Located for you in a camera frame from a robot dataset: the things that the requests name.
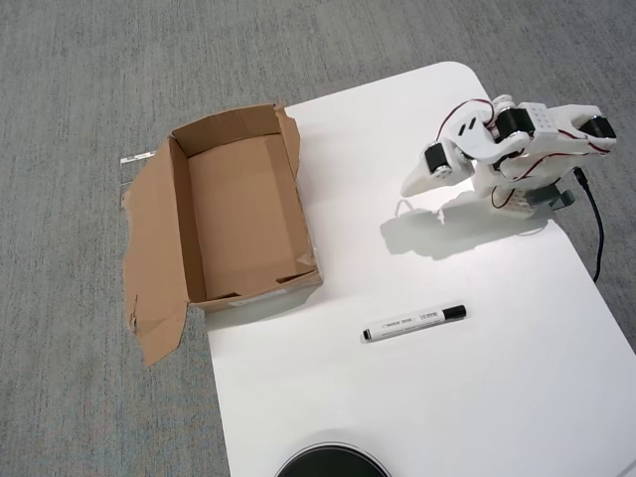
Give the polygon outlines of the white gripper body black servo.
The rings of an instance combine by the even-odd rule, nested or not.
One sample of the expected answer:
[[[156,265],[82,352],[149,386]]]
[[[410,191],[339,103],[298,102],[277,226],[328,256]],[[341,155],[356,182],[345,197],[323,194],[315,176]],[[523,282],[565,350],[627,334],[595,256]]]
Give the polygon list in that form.
[[[468,179],[470,161],[452,142],[431,143],[423,152],[424,170],[431,179]]]

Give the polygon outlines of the white moving gripper jaw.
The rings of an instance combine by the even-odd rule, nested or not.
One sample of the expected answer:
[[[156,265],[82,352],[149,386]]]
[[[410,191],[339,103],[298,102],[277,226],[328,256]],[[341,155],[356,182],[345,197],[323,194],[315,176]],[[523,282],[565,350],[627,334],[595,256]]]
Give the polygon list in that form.
[[[446,172],[447,170],[443,169],[441,175],[431,174],[426,164],[419,164],[403,180],[400,186],[400,194],[403,197],[414,197],[444,187]]]

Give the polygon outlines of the white fixed gripper jaw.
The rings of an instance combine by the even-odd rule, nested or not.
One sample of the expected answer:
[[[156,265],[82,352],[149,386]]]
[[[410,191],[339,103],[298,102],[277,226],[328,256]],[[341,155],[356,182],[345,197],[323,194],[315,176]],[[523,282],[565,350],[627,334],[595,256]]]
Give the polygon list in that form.
[[[411,172],[411,193],[420,195],[432,190],[455,186],[471,177],[470,172],[443,170],[441,175],[431,175],[422,170]]]

